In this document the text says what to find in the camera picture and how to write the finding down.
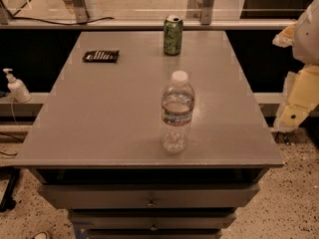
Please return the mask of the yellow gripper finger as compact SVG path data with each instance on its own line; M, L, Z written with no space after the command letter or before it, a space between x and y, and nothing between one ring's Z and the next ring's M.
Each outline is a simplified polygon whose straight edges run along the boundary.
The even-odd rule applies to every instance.
M298 128L319 105L319 66L305 65L298 73L289 72L283 97L278 109L278 127Z
M281 48L292 46L294 43L295 26L296 24L293 23L283 29L274 37L274 39L272 40L272 44Z

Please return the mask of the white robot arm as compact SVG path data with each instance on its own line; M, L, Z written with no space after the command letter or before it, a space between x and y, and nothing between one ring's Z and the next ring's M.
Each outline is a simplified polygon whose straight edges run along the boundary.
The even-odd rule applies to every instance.
M290 132L319 105L319 0L313 0L296 22L275 36L272 44L291 46L293 58L304 64L298 73L287 74L283 102L273 124L277 131Z

